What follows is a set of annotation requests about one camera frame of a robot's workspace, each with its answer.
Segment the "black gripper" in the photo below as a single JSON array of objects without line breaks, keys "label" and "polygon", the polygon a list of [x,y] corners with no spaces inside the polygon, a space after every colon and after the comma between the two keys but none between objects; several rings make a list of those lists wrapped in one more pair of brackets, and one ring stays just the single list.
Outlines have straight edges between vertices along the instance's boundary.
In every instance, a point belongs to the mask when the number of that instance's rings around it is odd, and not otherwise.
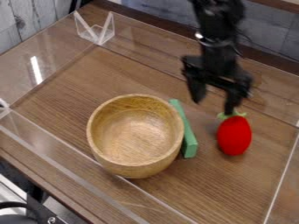
[{"label": "black gripper", "polygon": [[181,56],[181,74],[187,79],[191,99],[199,103],[207,95],[207,86],[211,85],[227,92],[224,115],[231,116],[243,101],[248,98],[252,86],[252,75],[239,66],[231,69],[208,69],[203,65],[203,57],[195,55]]}]

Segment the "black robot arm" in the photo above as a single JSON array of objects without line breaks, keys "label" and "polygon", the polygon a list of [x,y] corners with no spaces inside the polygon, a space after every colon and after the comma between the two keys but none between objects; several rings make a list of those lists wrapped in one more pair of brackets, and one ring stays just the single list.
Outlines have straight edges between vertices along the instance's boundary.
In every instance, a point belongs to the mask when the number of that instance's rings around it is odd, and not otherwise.
[{"label": "black robot arm", "polygon": [[181,74],[187,79],[191,99],[199,103],[211,85],[227,94],[221,116],[236,116],[235,108],[248,98],[253,81],[237,62],[237,28],[244,17],[244,4],[240,0],[188,1],[199,23],[195,37],[200,44],[200,56],[181,57]]}]

